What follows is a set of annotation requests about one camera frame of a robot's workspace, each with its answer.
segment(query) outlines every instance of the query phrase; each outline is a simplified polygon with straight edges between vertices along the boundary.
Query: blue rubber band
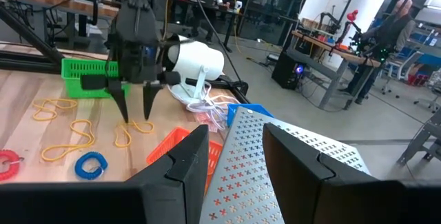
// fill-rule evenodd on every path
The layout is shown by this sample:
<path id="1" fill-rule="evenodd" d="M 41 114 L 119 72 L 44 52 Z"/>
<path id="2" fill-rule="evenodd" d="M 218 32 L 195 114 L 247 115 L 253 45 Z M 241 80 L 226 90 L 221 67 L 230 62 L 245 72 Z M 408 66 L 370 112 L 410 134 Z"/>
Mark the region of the blue rubber band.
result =
<path id="1" fill-rule="evenodd" d="M 83 164 L 89 159 L 96 159 L 100 164 L 100 166 L 93 172 L 86 172 L 83 169 Z M 108 166 L 107 161 L 105 160 L 103 155 L 101 155 L 98 152 L 88 152 L 87 154 L 81 156 L 81 158 L 79 158 L 78 161 L 76 161 L 75 173 L 82 179 L 94 180 L 98 178 L 100 175 L 102 175 L 102 173 L 107 168 L 107 166 Z"/>

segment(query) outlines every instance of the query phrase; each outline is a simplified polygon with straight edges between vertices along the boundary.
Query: yellow rubber band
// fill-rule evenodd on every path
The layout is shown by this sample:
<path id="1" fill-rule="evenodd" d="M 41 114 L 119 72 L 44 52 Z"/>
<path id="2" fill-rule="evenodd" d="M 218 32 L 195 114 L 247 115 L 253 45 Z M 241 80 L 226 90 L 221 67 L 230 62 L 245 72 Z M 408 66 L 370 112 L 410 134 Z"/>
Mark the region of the yellow rubber band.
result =
<path id="1" fill-rule="evenodd" d="M 70 103 L 69 106 L 62 106 L 59 105 L 58 102 L 65 102 L 65 103 Z M 58 116 L 57 111 L 52 110 L 50 108 L 47 108 L 45 105 L 46 104 L 52 104 L 53 106 L 55 106 L 55 108 L 59 108 L 62 110 L 69 110 L 72 108 L 75 108 L 78 103 L 75 100 L 71 100 L 71 99 L 38 99 L 38 100 L 34 100 L 32 102 L 32 106 L 36 107 L 38 110 L 34 113 L 34 115 L 32 115 L 32 118 L 35 121 L 51 121 L 53 119 L 55 119 Z M 52 116 L 50 117 L 38 117 L 38 115 L 41 112 L 48 112 L 50 114 L 52 114 Z M 76 123 L 87 123 L 89 125 L 89 133 L 86 132 L 82 132 L 80 130 L 75 129 L 74 125 Z M 125 128 L 126 126 L 134 126 L 134 128 L 138 131 L 141 132 L 143 134 L 149 134 L 151 132 L 154 131 L 154 126 L 153 123 L 149 122 L 149 121 L 144 121 L 142 123 L 136 123 L 135 121 L 132 121 L 130 123 L 120 123 L 118 124 L 115 129 L 115 146 L 117 147 L 128 147 L 131 143 L 132 143 L 132 136 L 130 135 L 130 133 L 128 132 L 128 130 Z M 142 128 L 139 127 L 139 125 L 149 125 L 151 128 L 149 130 L 143 130 Z M 119 139 L 119 135 L 118 135 L 118 128 L 121 128 L 124 132 L 124 134 L 127 136 L 127 143 L 126 144 L 120 144 L 118 143 L 118 139 Z M 86 144 L 81 144 L 81 145 L 52 145 L 50 147 L 47 147 L 46 149 L 44 149 L 41 152 L 41 158 L 44 161 L 49 161 L 49 162 L 53 162 L 53 161 L 57 161 L 59 159 L 62 159 L 64 156 L 66 156 L 67 154 L 69 154 L 70 152 L 73 152 L 75 150 L 81 149 L 81 148 L 86 148 L 86 147 L 90 147 L 91 145 L 93 145 L 95 143 L 95 136 L 92 132 L 92 122 L 90 122 L 89 120 L 75 120 L 73 122 L 71 122 L 70 124 L 70 129 L 73 132 L 76 132 L 77 134 L 81 135 L 81 136 L 85 136 L 88 138 L 88 142 Z M 53 149 L 65 149 L 65 151 L 60 154 L 58 157 L 55 158 L 48 158 L 45 156 L 45 153 L 48 152 L 49 150 L 53 150 Z"/>
<path id="2" fill-rule="evenodd" d="M 139 125 L 149 125 L 151 128 L 149 130 L 143 130 L 139 127 Z M 149 134 L 154 131 L 153 123 L 151 123 L 149 121 L 144 121 L 142 123 L 136 123 L 135 121 L 131 121 L 129 123 L 120 123 L 114 129 L 114 133 L 115 133 L 115 142 L 114 143 L 115 143 L 115 146 L 117 146 L 119 148 L 128 147 L 130 144 L 132 144 L 132 136 L 130 135 L 128 130 L 125 128 L 125 126 L 134 126 L 138 132 L 143 133 L 143 134 Z M 127 137 L 126 144 L 118 143 L 118 139 L 119 139 L 118 128 L 121 128 L 123 130 L 124 134 L 126 135 L 126 137 Z"/>
<path id="3" fill-rule="evenodd" d="M 57 102 L 65 102 L 65 103 L 71 103 L 71 104 L 69 106 L 61 106 Z M 34 118 L 35 121 L 50 121 L 50 120 L 55 119 L 58 116 L 57 111 L 51 110 L 50 108 L 45 107 L 46 103 L 52 104 L 53 106 L 55 106 L 56 109 L 59 108 L 62 110 L 69 110 L 69 109 L 75 108 L 78 105 L 78 103 L 75 100 L 70 100 L 70 99 L 37 99 L 37 100 L 34 100 L 32 102 L 32 106 L 34 106 L 38 109 L 35 112 L 35 114 L 32 116 L 32 118 Z M 51 113 L 52 116 L 51 117 L 38 117 L 38 115 L 41 112 Z"/>
<path id="4" fill-rule="evenodd" d="M 74 125 L 76 123 L 87 123 L 87 124 L 89 124 L 89 134 L 86 133 L 86 132 L 82 132 L 80 130 L 75 129 Z M 62 159 L 64 156 L 66 156 L 70 152 L 73 152 L 73 151 L 81 149 L 81 148 L 90 147 L 91 145 L 93 145 L 95 143 L 95 136 L 94 136 L 94 134 L 92 132 L 92 123 L 89 120 L 75 120 L 75 121 L 71 122 L 70 129 L 73 132 L 76 132 L 79 135 L 88 137 L 89 138 L 88 142 L 86 144 L 81 144 L 81 145 L 52 145 L 50 147 L 47 147 L 46 149 L 44 149 L 41 152 L 41 158 L 44 161 L 49 161 L 49 162 L 57 161 L 59 159 Z M 67 149 L 67 150 L 65 150 L 61 155 L 59 155 L 58 157 L 55 157 L 55 158 L 48 158 L 48 157 L 45 156 L 45 153 L 48 152 L 49 150 L 59 149 L 59 148 L 60 149 L 63 148 L 63 149 Z"/>

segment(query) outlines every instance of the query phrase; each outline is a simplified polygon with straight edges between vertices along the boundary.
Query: perforated metal sheet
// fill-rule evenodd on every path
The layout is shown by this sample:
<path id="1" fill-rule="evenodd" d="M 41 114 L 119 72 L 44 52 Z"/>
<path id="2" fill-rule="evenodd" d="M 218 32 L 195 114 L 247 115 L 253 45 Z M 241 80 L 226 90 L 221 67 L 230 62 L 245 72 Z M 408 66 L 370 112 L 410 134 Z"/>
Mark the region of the perforated metal sheet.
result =
<path id="1" fill-rule="evenodd" d="M 200 224 L 284 223 L 263 155 L 265 123 L 273 123 L 317 150 L 369 174 L 356 148 L 238 108 L 205 196 Z"/>

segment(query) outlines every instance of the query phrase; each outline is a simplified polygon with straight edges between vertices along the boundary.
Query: orange plastic basket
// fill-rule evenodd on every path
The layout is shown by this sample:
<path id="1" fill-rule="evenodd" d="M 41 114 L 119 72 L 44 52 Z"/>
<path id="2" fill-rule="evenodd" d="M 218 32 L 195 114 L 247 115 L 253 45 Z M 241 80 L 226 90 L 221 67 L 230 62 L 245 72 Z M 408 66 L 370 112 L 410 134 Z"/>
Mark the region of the orange plastic basket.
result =
<path id="1" fill-rule="evenodd" d="M 164 154 L 170 151 L 175 145 L 181 142 L 187 135 L 190 134 L 190 131 L 185 130 L 183 128 L 175 128 L 171 131 L 165 139 L 161 141 L 161 143 L 153 150 L 153 152 L 147 157 L 147 164 L 151 165 L 156 160 L 161 158 Z M 216 168 L 216 164 L 218 163 L 219 156 L 221 155 L 223 145 L 209 141 L 208 147 L 208 171 L 207 171 L 207 180 L 205 182 L 205 191 L 207 191 L 208 185 L 212 180 L 212 176 L 214 173 L 214 169 Z"/>

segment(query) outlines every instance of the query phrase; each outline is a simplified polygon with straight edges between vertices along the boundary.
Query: red rubber band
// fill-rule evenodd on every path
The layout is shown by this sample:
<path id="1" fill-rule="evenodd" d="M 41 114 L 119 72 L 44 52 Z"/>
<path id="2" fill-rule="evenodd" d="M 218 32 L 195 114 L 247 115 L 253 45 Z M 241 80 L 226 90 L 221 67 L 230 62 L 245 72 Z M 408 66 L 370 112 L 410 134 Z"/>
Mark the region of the red rubber band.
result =
<path id="1" fill-rule="evenodd" d="M 0 181 L 10 179 L 19 173 L 20 168 L 20 157 L 15 152 L 11 150 L 0 150 L 0 157 L 6 157 L 9 164 L 9 169 L 7 172 L 0 172 Z"/>

